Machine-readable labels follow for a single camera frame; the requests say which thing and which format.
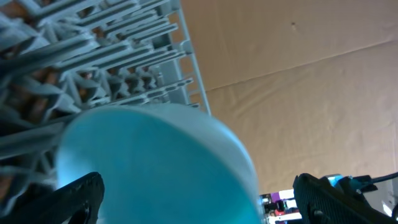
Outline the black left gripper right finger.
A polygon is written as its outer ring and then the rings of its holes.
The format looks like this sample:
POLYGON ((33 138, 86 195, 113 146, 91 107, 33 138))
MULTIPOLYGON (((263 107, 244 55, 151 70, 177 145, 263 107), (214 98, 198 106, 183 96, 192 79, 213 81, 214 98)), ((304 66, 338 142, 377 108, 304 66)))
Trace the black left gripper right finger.
POLYGON ((397 173, 372 178, 329 175, 318 179, 308 173, 296 176, 295 201, 304 224, 397 223, 397 207, 383 214, 366 200, 364 194, 377 190, 376 184, 397 177, 397 173))

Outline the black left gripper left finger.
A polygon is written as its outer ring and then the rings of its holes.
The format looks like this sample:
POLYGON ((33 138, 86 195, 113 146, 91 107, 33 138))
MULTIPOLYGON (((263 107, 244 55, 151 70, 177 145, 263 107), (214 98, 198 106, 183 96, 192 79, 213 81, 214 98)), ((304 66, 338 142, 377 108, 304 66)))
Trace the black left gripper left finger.
POLYGON ((68 185, 34 200, 16 213, 1 218, 2 224, 96 224, 105 186, 98 172, 90 172, 68 185))

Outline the light blue rice bowl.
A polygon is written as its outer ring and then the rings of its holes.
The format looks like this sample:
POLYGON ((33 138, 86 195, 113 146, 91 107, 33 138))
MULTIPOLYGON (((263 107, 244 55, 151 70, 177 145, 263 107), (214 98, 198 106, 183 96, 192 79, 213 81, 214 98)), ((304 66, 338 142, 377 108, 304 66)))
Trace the light blue rice bowl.
POLYGON ((89 173, 106 223, 260 223, 258 178, 221 121, 189 106, 104 106, 78 115, 55 159, 59 186, 89 173))

